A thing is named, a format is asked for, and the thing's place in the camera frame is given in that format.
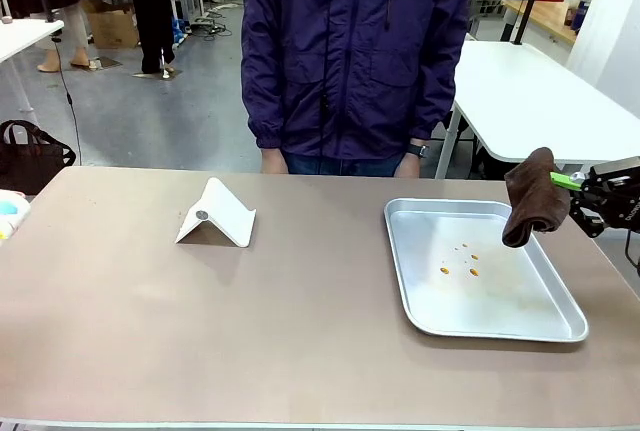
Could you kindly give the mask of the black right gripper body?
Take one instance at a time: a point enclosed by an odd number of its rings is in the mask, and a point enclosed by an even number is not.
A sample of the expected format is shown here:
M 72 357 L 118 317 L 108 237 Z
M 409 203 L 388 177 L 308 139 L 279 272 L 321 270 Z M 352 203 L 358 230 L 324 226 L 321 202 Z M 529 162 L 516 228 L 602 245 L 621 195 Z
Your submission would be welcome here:
M 596 212 L 611 228 L 639 231 L 639 157 L 591 167 Z

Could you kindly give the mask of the person's left hand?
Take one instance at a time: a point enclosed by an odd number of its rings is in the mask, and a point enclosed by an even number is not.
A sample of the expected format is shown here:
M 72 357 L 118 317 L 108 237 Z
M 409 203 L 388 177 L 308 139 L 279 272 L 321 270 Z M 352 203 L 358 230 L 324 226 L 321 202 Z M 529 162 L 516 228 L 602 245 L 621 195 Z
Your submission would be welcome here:
M 398 164 L 394 177 L 418 179 L 421 171 L 421 160 L 414 154 L 407 153 Z

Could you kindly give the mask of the person's right hand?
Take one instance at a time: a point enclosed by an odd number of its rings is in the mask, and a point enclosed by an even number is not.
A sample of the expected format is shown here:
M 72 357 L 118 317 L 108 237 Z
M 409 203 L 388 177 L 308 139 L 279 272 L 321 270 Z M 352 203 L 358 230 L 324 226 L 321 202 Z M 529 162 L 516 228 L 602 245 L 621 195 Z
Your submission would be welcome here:
M 288 165 L 280 149 L 261 150 L 261 172 L 264 174 L 288 174 Z

